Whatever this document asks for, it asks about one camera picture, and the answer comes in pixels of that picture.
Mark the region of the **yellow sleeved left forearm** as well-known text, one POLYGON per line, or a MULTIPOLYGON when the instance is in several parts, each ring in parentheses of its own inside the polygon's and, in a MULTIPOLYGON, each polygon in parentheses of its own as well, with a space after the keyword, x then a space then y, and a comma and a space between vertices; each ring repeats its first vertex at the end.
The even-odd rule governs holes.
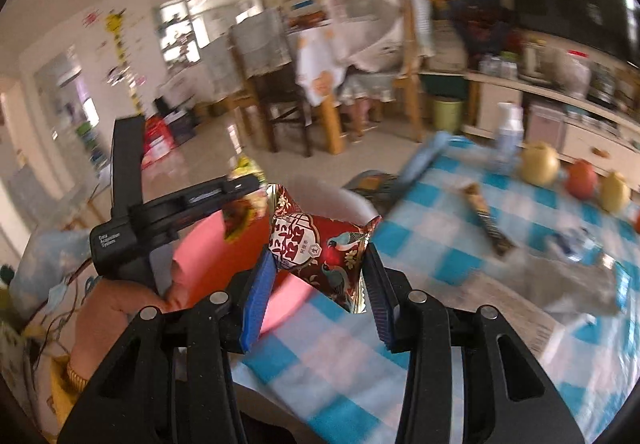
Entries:
POLYGON ((60 427, 84 392, 88 380, 70 366, 70 355, 52 357, 50 363, 52 410, 60 427))

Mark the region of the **person's left hand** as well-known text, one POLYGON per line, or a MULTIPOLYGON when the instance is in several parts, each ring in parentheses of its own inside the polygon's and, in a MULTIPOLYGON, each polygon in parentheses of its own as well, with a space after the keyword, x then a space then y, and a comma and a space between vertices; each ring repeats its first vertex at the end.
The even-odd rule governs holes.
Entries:
POLYGON ((143 308, 170 313, 186 307, 189 290, 184 273, 171 262, 171 285, 161 297, 140 283, 101 278, 80 309, 75 326, 75 344, 66 365, 75 386, 83 388, 120 335, 143 308))

